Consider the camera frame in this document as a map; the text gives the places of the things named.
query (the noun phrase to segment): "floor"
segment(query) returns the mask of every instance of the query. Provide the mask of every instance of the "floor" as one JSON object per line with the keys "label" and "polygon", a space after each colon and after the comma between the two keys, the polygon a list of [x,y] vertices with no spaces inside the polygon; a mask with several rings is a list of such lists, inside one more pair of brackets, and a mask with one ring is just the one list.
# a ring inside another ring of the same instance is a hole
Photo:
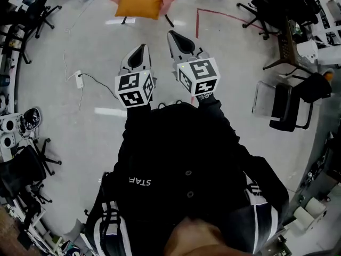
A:
{"label": "floor", "polygon": [[[241,144],[251,154],[265,157],[286,187],[296,190],[312,149],[319,105],[314,107],[311,127],[293,133],[271,129],[267,119],[251,113],[257,82],[274,80],[278,73],[292,68],[262,70],[279,56],[277,39],[271,36],[264,41],[258,35],[259,28],[241,27],[242,20],[252,16],[238,9],[236,3],[249,1],[176,0],[168,16],[174,20],[176,31],[193,38],[197,34],[202,46],[215,57],[222,76],[215,96],[221,100],[222,110],[241,137]],[[33,38],[27,46],[33,62],[21,64],[18,111],[34,106],[41,109],[40,137],[51,138],[49,157],[63,162],[61,166],[51,164],[55,175],[45,180],[44,187],[44,193],[53,200],[46,205],[44,220],[52,232],[62,235],[73,228],[76,219],[85,221],[84,210],[93,206],[99,179],[117,161],[125,124],[122,117],[94,113],[95,108],[122,107],[106,88],[87,77],[79,110],[82,92],[74,78],[65,82],[65,72],[69,77],[80,69],[113,89],[121,59],[145,43],[158,77],[152,106],[191,99],[171,73],[172,59],[166,41],[171,27],[164,17],[158,21],[136,18],[135,23],[123,26],[112,24],[117,6],[109,0],[48,3],[63,8],[51,16],[55,29],[45,26],[40,39]],[[299,123],[307,115],[307,106],[301,107]]]}

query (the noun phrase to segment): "cushion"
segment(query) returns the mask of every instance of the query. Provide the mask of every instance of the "cushion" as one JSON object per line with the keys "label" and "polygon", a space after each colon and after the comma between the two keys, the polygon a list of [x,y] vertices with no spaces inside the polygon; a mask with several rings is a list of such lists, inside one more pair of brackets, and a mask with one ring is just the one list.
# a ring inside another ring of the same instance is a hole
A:
{"label": "cushion", "polygon": [[115,16],[158,20],[162,0],[120,0]]}

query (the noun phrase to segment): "person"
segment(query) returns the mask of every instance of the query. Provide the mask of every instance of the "person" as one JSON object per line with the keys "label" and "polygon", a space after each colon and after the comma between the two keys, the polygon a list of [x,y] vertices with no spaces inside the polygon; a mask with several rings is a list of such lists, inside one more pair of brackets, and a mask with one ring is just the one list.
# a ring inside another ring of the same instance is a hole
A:
{"label": "person", "polygon": [[288,210],[286,188],[264,158],[239,144],[220,101],[212,93],[197,99],[198,108],[181,102],[127,109],[118,162],[88,218],[90,239],[105,201],[116,202],[133,256],[185,255],[195,244],[177,233],[189,221],[205,225],[202,239],[217,249],[193,256],[255,253],[274,235]]}

